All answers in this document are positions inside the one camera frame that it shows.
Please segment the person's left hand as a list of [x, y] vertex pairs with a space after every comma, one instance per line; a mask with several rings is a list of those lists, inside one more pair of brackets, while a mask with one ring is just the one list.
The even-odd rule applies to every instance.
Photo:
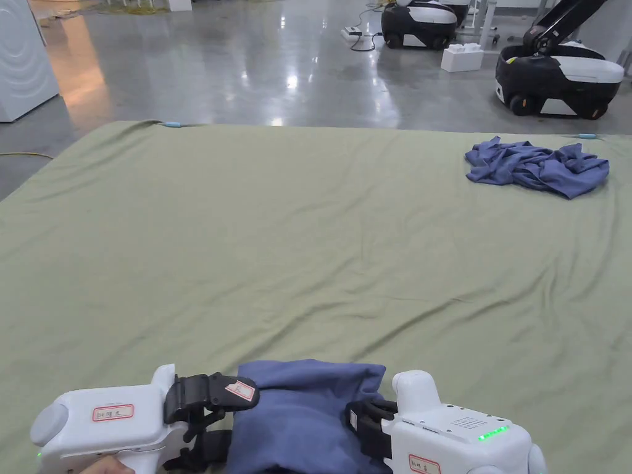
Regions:
[[135, 474], [135, 471], [117, 458], [108, 456], [86, 467], [81, 474]]

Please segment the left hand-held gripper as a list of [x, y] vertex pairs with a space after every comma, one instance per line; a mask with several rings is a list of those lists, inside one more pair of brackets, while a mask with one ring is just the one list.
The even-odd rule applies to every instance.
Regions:
[[38, 473], [79, 473], [112, 456], [135, 473], [201, 473], [223, 464], [231, 430], [206, 431], [230, 412], [253, 409], [254, 381], [219, 372], [180, 377], [160, 366], [146, 385], [69, 391], [30, 430]]

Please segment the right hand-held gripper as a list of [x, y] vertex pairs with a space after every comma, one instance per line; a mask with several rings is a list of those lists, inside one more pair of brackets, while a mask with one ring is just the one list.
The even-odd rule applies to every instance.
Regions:
[[392, 473], [546, 473], [544, 454], [511, 420], [442, 403], [422, 370], [397, 373], [395, 401], [350, 402], [345, 421], [364, 455]]

